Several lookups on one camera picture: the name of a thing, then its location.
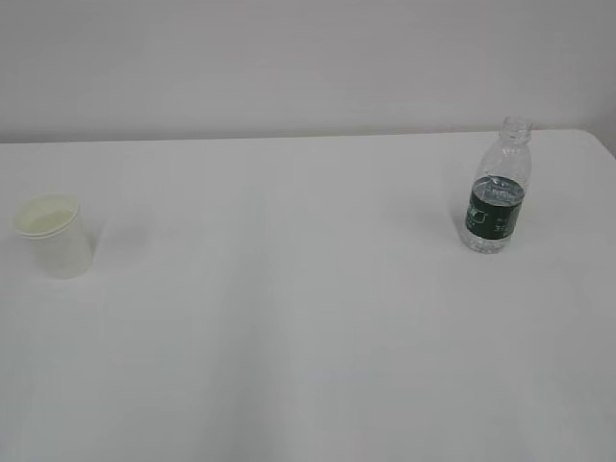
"plastic water bottle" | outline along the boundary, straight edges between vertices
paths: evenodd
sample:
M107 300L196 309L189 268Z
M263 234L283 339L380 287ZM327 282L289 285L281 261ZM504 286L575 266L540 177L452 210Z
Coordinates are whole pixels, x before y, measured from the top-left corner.
M511 240L530 180L530 122L508 117L485 153L473 182L462 241L495 253Z

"cup rim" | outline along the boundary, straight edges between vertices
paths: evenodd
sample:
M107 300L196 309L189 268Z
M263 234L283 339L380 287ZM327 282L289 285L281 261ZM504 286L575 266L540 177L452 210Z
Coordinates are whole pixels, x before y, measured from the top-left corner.
M28 209L30 207L35 205L37 202L39 202L41 200L45 200L45 199L60 199L60 200L64 200L67 204L70 204L70 211L72 212L70 218L67 219L65 222L63 222L62 224L56 226L55 228L52 228L52 229L50 229L48 231L45 231L43 233L29 233L29 232L25 231L23 229L23 227L21 227L18 224L20 218L22 218L23 215L25 215L28 212ZM19 209L17 210L17 212L15 213L14 218L13 218L13 227L17 231L17 233L19 233L19 235L22 238L26 238L26 239L51 238L52 236L60 234L62 231L64 231L70 225L70 223L72 223L77 218L77 215L79 215L79 202L72 195L68 195L68 194L42 194L42 195L37 195L35 197L32 197L31 199L29 199L28 201L24 202L19 207Z

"green bottle label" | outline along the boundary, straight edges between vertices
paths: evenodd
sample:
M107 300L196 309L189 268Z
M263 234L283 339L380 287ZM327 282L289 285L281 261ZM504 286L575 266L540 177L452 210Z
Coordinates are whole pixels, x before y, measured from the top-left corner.
M479 198L476 193L481 190L483 198ZM499 195L505 195L509 200L503 201ZM487 201L488 197L490 199L494 197L495 200ZM466 213L467 229L480 238L492 241L511 236L523 199L524 190L513 180L502 177L485 177L477 180Z

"water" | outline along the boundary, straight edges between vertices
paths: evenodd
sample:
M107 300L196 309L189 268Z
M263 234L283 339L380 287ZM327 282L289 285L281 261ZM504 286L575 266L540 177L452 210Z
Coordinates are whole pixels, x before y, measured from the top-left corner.
M462 241L472 250L495 253L511 240L524 200L524 188L502 176L484 176L473 184Z
M59 229L67 224L73 218L73 212L70 210L58 210L49 215L44 215L35 219L28 227L28 232L32 234L48 233L55 229Z

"paper cup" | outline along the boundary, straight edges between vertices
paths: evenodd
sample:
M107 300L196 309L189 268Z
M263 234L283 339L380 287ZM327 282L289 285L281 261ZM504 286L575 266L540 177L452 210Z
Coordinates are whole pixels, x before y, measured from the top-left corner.
M50 276L69 279L90 267L92 251L73 197L35 197L17 211L14 225Z

